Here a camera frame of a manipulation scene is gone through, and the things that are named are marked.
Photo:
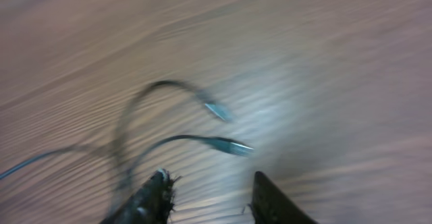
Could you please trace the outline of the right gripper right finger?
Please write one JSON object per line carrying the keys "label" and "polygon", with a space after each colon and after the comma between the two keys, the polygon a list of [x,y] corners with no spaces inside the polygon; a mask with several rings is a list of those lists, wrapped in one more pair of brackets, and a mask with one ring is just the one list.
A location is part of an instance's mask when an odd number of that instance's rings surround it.
{"label": "right gripper right finger", "polygon": [[317,224],[261,171],[254,174],[249,207],[255,224]]}

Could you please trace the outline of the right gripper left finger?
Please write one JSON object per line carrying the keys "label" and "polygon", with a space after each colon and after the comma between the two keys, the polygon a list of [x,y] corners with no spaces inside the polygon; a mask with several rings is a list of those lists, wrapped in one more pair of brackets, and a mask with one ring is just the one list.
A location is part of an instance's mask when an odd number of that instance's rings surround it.
{"label": "right gripper left finger", "polygon": [[100,224],[167,224],[174,207],[176,181],[166,169],[158,169]]}

